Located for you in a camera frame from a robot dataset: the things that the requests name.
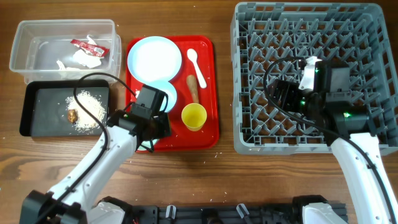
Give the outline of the pile of white rice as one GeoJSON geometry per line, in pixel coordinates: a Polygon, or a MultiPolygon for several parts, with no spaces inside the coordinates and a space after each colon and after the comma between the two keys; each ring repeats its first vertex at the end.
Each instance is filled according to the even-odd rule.
{"type": "MultiPolygon", "coordinates": [[[[86,108],[98,121],[102,121],[107,115],[105,107],[102,105],[102,102],[100,102],[101,98],[97,98],[96,95],[93,96],[86,90],[78,90],[76,97],[84,108],[86,108]]],[[[79,106],[74,96],[68,96],[65,102],[67,104],[67,111],[74,109],[77,112],[78,121],[72,124],[72,127],[77,133],[93,134],[95,131],[100,130],[99,124],[79,106]]]]}

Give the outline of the yellow plastic cup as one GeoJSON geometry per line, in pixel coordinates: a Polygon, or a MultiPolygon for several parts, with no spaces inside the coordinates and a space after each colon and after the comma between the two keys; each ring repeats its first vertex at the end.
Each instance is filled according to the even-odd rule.
{"type": "Polygon", "coordinates": [[[184,125],[191,131],[199,131],[207,120],[206,109],[198,103],[190,103],[181,114],[184,125]]]}

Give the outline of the white tissue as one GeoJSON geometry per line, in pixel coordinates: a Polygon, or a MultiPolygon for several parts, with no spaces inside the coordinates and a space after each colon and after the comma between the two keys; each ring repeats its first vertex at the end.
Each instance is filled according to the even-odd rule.
{"type": "MultiPolygon", "coordinates": [[[[73,54],[72,60],[74,62],[77,62],[79,65],[89,68],[89,69],[96,68],[101,65],[101,59],[99,57],[92,55],[90,51],[85,50],[85,49],[77,50],[73,54]]],[[[59,70],[68,70],[68,71],[80,70],[80,68],[66,67],[64,65],[64,63],[60,60],[57,60],[56,63],[59,67],[59,70]]]]}

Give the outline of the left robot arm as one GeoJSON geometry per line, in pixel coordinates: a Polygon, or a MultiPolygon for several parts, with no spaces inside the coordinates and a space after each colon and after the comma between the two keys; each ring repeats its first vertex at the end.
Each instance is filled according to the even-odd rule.
{"type": "Polygon", "coordinates": [[[167,113],[140,116],[124,110],[106,122],[98,142],[58,184],[23,201],[20,223],[133,223],[132,205],[112,197],[96,202],[110,177],[144,141],[171,134],[167,113]]]}

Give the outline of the red sauce packet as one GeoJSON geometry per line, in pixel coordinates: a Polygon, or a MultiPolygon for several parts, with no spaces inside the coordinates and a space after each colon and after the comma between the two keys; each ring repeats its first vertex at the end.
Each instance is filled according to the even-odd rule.
{"type": "Polygon", "coordinates": [[[73,39],[71,44],[84,50],[88,55],[103,58],[109,52],[109,49],[95,44],[89,44],[88,42],[82,42],[80,40],[73,39]]]}

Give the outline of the light blue bowl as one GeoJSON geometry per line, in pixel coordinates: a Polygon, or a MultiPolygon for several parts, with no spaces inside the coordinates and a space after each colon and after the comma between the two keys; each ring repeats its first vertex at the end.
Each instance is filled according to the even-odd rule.
{"type": "Polygon", "coordinates": [[[164,80],[150,82],[148,83],[148,85],[159,89],[167,94],[168,102],[166,102],[166,99],[164,98],[160,109],[165,110],[166,113],[170,112],[177,102],[177,91],[175,87],[170,82],[164,80]]]}

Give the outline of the brown food scrap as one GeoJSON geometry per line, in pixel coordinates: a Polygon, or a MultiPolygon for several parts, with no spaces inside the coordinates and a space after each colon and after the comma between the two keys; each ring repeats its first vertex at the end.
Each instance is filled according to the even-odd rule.
{"type": "Polygon", "coordinates": [[[78,121],[78,115],[76,110],[74,109],[68,110],[67,118],[70,123],[75,124],[78,121]]]}

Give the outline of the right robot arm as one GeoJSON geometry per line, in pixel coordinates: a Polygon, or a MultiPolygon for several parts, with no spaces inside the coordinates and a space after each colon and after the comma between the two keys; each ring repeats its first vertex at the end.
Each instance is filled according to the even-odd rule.
{"type": "Polygon", "coordinates": [[[267,101],[298,124],[324,135],[346,180],[360,223],[397,223],[397,199],[382,163],[379,139],[369,110],[353,106],[350,68],[342,61],[285,57],[271,63],[298,61],[300,83],[263,81],[267,101]]]}

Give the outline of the pale green rice bowl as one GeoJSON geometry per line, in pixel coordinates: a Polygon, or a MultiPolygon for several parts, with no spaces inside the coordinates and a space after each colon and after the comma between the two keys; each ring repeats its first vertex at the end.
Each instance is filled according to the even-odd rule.
{"type": "MultiPolygon", "coordinates": [[[[158,142],[158,139],[153,139],[152,143],[155,146],[158,142]]],[[[150,141],[144,141],[142,144],[137,148],[138,151],[146,151],[146,148],[150,148],[150,141]]]]}

